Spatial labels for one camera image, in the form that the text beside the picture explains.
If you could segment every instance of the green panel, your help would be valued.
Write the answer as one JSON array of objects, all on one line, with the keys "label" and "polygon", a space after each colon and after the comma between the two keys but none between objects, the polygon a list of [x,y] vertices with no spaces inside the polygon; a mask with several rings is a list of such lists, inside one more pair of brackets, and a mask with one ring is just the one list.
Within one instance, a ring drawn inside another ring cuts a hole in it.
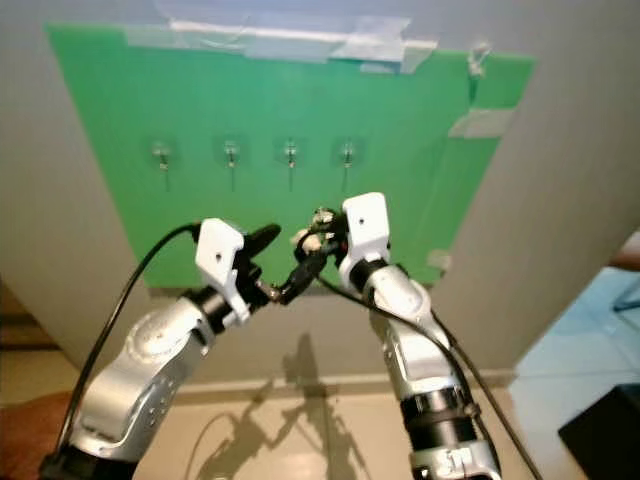
[{"label": "green panel", "polygon": [[[473,84],[465,52],[436,51],[415,74],[389,75],[358,62],[130,47],[115,27],[54,26],[49,36],[135,254],[186,221],[274,221],[283,233],[258,262],[270,281],[293,267],[288,239],[316,207],[372,190],[387,195],[395,258],[434,280],[426,254],[450,247],[498,143],[447,132],[471,107],[515,106],[533,65],[494,55]],[[346,139],[356,146],[348,170]],[[155,140],[172,150],[167,172],[150,153]],[[239,145],[235,169],[225,140]],[[188,239],[170,246],[147,283],[199,283],[193,255]]]}]

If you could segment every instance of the robotic arm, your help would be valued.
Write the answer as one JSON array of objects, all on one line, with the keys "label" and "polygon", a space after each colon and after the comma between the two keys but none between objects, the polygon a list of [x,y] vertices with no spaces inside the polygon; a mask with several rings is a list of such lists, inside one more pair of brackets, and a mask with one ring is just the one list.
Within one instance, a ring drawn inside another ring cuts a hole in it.
[{"label": "robotic arm", "polygon": [[342,213],[318,210],[298,241],[299,265],[275,287],[260,280],[251,258],[279,232],[269,225],[243,235],[219,219],[202,223],[196,264],[207,286],[135,324],[120,354],[87,389],[69,443],[43,462],[43,480],[132,478],[177,388],[216,337],[269,302],[291,302],[331,255],[345,287],[378,309],[416,322],[440,344],[388,316],[372,315],[413,446],[414,478],[500,480],[490,444],[476,436],[461,373],[442,353],[449,339],[432,317],[427,292],[389,264],[384,196],[348,199]]}]

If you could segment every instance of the floor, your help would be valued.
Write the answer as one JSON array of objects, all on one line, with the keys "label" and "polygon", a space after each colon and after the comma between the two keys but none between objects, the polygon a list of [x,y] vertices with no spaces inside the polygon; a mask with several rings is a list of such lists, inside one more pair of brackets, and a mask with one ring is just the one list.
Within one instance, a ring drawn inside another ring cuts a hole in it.
[{"label": "floor", "polygon": [[[521,361],[519,378],[495,390],[545,479],[586,478],[557,429],[613,385],[640,381],[640,309],[624,317],[610,311],[633,278],[604,269]],[[57,376],[46,374],[52,371]],[[75,377],[57,352],[3,353],[0,372],[4,403],[69,388]],[[409,445],[391,395],[269,399],[270,388],[265,382],[262,400],[252,403],[172,408],[136,480],[411,478]],[[476,398],[503,477],[530,478],[484,398]]]}]

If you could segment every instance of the tape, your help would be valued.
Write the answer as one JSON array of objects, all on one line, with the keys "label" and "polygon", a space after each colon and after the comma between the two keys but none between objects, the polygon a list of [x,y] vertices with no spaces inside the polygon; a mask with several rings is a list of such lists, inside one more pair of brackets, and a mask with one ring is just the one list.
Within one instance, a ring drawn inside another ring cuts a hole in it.
[{"label": "tape", "polygon": [[497,138],[504,135],[511,123],[513,108],[471,109],[449,130],[453,138]]},{"label": "tape", "polygon": [[403,39],[411,23],[403,17],[229,12],[169,0],[156,5],[166,25],[126,25],[130,45],[316,63],[349,59],[363,62],[361,71],[369,73],[413,73],[437,47],[432,40]]}]

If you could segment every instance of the wall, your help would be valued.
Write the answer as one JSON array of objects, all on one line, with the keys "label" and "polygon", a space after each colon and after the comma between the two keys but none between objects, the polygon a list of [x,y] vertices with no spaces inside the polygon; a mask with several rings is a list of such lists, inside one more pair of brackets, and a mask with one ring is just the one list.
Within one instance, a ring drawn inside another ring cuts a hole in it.
[{"label": "wall", "polygon": [[[407,15],[411,34],[439,37],[444,48],[487,39],[496,50],[538,57],[458,236],[454,268],[434,292],[480,366],[513,367],[640,224],[640,4],[336,0],[273,7],[293,8]],[[134,258],[42,24],[117,19],[115,2],[0,4],[0,272],[76,363]],[[109,352],[156,303],[143,286],[135,290]],[[274,307],[221,338],[196,379],[280,374],[282,356],[306,330],[321,374],[380,372],[365,320],[326,296],[287,311]]]}]

